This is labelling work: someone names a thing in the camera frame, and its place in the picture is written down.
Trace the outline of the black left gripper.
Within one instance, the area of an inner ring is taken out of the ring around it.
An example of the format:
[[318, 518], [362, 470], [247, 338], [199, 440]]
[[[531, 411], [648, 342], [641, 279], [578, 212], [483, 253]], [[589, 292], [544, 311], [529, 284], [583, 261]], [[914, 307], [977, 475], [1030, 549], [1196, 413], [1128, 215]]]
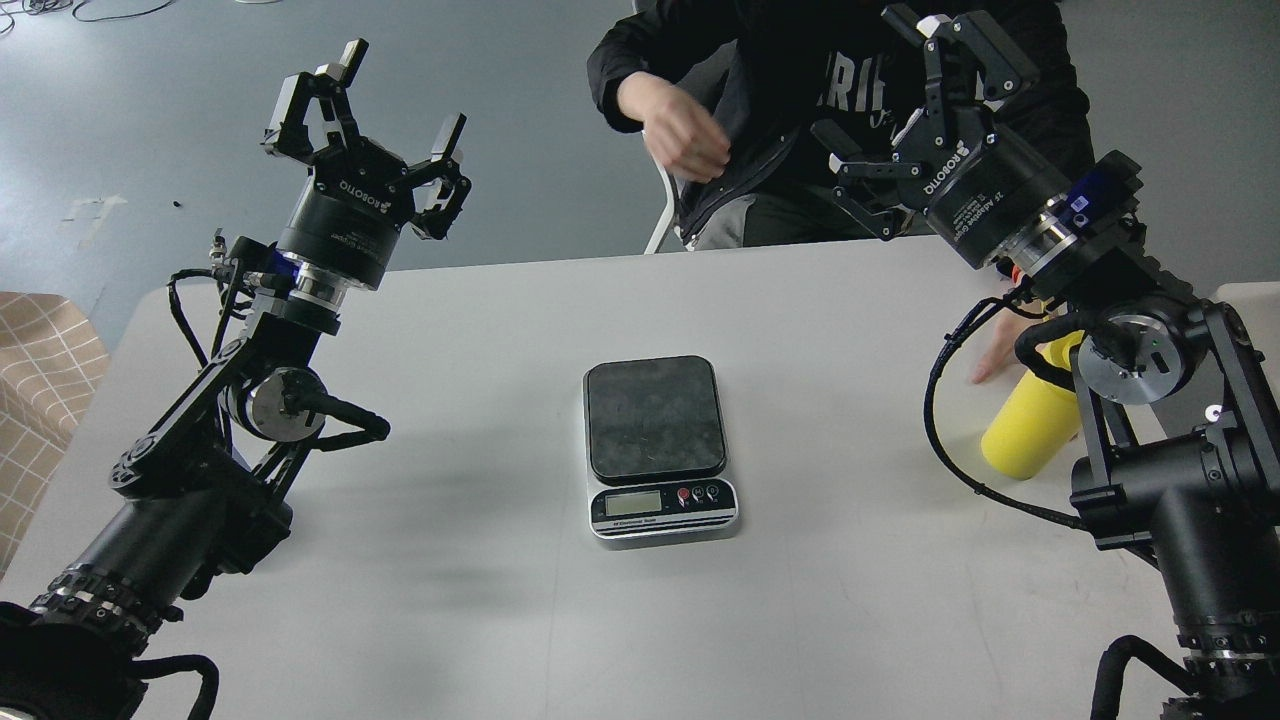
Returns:
[[[348, 88], [367, 50], [367, 40], [355, 38], [344, 46], [339, 61], [285, 77], [264, 131], [262, 149], [310, 167], [307, 184], [276, 250], [342, 275], [351, 284], [378, 290], [403, 224], [410, 219], [421, 240], [444, 241], [472, 182], [461, 170], [458, 145], [468, 119], [463, 113], [447, 117], [429, 158], [410, 167], [379, 143], [360, 140]], [[321, 149], [314, 146], [306, 126], [315, 102], [325, 128], [326, 143]], [[394, 190], [392, 186], [403, 177], [407, 190]], [[419, 188], [430, 192], [411, 217], [410, 190]]]

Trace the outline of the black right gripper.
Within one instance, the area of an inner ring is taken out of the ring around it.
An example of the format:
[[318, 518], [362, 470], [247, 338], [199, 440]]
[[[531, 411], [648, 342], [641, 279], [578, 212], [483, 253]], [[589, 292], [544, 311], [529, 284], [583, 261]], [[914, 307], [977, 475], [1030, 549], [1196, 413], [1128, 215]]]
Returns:
[[910, 228], [915, 211], [972, 268], [1038, 222], [1066, 176], [1024, 138], [995, 127], [988, 101], [1005, 100], [1041, 74], [988, 12], [919, 15], [890, 4], [884, 23], [922, 56], [923, 104], [876, 160], [831, 119], [810, 126], [829, 151], [832, 199], [873, 238]]

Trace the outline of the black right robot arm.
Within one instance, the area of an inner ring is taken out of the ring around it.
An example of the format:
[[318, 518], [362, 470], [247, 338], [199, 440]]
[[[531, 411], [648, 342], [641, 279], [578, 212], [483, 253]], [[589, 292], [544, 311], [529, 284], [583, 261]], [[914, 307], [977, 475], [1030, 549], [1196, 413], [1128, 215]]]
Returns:
[[1139, 638], [1103, 653], [1091, 715], [1117, 716], [1126, 665], [1178, 688], [1165, 719], [1277, 716], [1277, 402], [1239, 313], [1199, 297], [1147, 254], [1139, 167], [1105, 155], [1069, 181], [989, 102], [1028, 91], [1038, 70], [984, 12], [882, 17], [922, 55], [922, 108], [873, 160], [832, 122], [835, 201], [882, 240], [918, 217], [970, 266], [1005, 259], [1019, 290], [1065, 307], [1018, 346], [1042, 380], [1076, 396], [1085, 456], [1073, 516], [1101, 550], [1153, 564], [1181, 661]]

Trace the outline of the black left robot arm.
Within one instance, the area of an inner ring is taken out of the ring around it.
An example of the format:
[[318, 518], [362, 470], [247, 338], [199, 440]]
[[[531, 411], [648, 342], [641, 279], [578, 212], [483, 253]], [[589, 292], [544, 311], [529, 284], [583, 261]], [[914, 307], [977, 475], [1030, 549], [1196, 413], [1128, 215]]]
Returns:
[[472, 187], [452, 115], [430, 156], [408, 164], [362, 135], [349, 87], [369, 49], [284, 79], [264, 150], [308, 169], [275, 243], [216, 237], [206, 268], [221, 309], [209, 350], [169, 304], [201, 369], [116, 461], [124, 505], [27, 606], [3, 605], [5, 719], [129, 719], [151, 680], [198, 678], [189, 710], [207, 719], [220, 673], [202, 655], [143, 659], [151, 638], [221, 574], [246, 574], [291, 533], [285, 502], [308, 455], [383, 441], [389, 423], [332, 395], [310, 361], [340, 327], [352, 288], [376, 290], [406, 227], [442, 240]]

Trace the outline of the person's left hand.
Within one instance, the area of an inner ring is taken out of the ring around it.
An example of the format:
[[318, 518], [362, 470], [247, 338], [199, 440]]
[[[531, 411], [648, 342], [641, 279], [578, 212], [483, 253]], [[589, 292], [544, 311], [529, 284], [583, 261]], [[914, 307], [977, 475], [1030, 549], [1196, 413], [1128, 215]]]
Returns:
[[968, 382], [973, 386], [984, 384], [997, 377], [1016, 361], [1014, 346], [1023, 332], [1042, 322], [1044, 302], [1032, 300], [1016, 309], [1001, 309], [991, 322], [989, 342], [975, 361]]

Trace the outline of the person's right hand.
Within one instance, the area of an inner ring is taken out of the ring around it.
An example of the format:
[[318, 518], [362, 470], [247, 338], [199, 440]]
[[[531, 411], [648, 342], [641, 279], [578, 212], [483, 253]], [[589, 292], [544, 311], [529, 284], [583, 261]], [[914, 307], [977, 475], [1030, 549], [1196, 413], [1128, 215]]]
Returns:
[[635, 72], [621, 81], [620, 110], [643, 126], [644, 145], [659, 167], [698, 183], [721, 178], [730, 141], [721, 124], [690, 94], [667, 79]]

